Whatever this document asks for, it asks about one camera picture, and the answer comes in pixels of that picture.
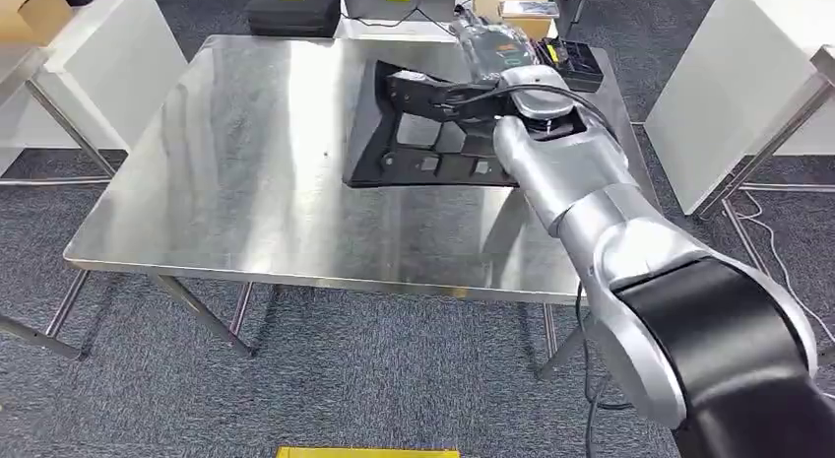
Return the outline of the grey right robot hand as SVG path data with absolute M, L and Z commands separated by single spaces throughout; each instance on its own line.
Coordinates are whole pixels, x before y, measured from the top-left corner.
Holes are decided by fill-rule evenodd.
M 494 83 L 507 69 L 540 63 L 521 30 L 478 16 L 468 8 L 455 9 L 450 29 L 463 50 L 474 82 Z

